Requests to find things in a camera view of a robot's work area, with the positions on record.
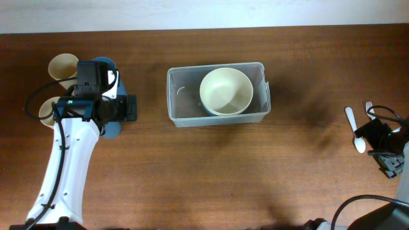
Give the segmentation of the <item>blue cup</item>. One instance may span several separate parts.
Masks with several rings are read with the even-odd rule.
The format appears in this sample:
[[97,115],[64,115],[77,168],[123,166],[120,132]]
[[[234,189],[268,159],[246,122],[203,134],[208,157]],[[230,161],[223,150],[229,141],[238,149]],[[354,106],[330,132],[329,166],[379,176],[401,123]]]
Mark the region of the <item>blue cup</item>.
[[104,127],[102,132],[102,137],[106,139],[113,139],[121,133],[121,123],[120,122],[109,122]]
[[[109,65],[109,69],[116,69],[116,64],[114,63],[114,61],[108,57],[104,57],[104,56],[96,57],[93,59],[93,61],[102,61]],[[124,83],[121,77],[120,77],[120,81],[118,84],[117,95],[127,95],[127,91],[126,91],[126,88],[124,86]]]

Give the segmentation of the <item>blue bowl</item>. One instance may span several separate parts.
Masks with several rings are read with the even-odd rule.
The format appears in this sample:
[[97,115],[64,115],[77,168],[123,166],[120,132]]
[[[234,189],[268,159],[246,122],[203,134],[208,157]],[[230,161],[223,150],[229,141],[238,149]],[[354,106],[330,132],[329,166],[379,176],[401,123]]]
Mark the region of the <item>blue bowl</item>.
[[209,116],[220,116],[220,115],[215,114],[214,112],[210,111],[204,104],[201,104],[201,107],[204,109],[204,111],[205,111]]

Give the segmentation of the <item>cream bowl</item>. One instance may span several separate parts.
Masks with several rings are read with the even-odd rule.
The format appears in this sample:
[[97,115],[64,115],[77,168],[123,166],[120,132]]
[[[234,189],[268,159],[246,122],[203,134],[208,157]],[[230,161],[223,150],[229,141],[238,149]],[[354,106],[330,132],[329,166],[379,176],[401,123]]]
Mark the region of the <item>cream bowl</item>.
[[253,96],[251,80],[235,68],[218,68],[205,75],[199,87],[199,97],[220,95],[224,97]]
[[201,97],[204,108],[214,116],[230,116],[243,113],[251,104],[253,96],[235,95],[224,97],[210,95]]

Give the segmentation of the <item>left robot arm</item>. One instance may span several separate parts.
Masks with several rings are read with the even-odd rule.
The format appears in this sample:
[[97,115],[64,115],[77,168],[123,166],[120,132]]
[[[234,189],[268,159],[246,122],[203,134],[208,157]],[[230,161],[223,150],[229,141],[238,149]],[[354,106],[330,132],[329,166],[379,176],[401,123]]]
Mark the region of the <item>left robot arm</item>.
[[137,98],[127,93],[108,57],[79,61],[75,80],[51,103],[53,145],[40,193],[25,223],[10,229],[83,229],[82,198],[93,149],[99,138],[115,138],[122,123],[137,120]]

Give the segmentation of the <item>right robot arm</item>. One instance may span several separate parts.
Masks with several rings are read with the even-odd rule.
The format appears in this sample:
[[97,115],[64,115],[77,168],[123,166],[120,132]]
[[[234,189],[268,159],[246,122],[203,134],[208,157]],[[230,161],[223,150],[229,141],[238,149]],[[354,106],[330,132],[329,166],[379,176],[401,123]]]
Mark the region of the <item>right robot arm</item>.
[[[396,170],[401,171],[396,196],[351,197],[338,207],[331,221],[322,218],[309,220],[302,229],[408,229],[408,119],[402,119],[400,124],[400,128],[391,130],[376,118],[354,131],[356,137],[363,137],[370,144],[372,150],[368,154],[386,167],[387,176],[392,176]],[[358,218],[349,226],[338,226],[336,221],[344,208],[363,199],[385,201],[387,204]]]

